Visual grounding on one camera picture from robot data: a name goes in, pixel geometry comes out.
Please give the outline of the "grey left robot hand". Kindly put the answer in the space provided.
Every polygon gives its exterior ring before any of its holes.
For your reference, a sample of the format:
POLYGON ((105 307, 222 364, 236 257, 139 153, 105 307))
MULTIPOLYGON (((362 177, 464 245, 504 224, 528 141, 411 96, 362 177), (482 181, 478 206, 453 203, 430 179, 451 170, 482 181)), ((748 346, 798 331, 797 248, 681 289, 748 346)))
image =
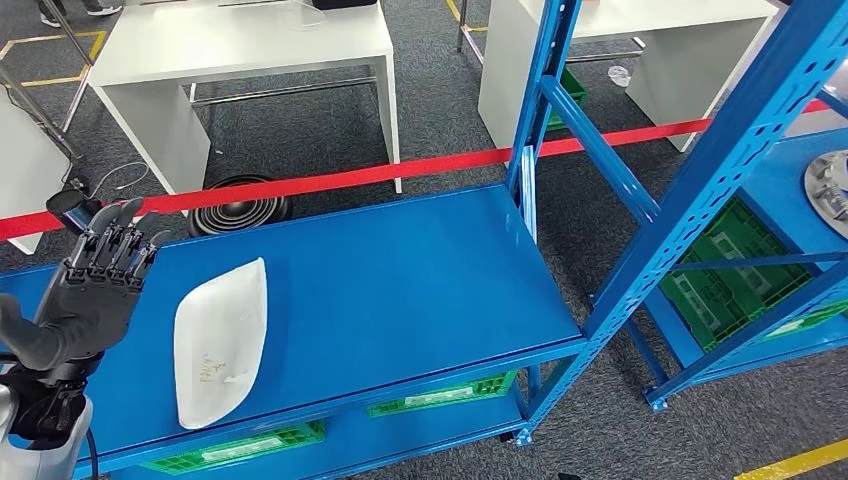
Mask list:
POLYGON ((122 341, 145 277, 170 239, 168 230, 147 234, 157 212, 133 220, 142 205, 137 197, 94 215, 58 264, 32 320, 16 298, 1 295, 1 343, 19 363, 46 371, 122 341))

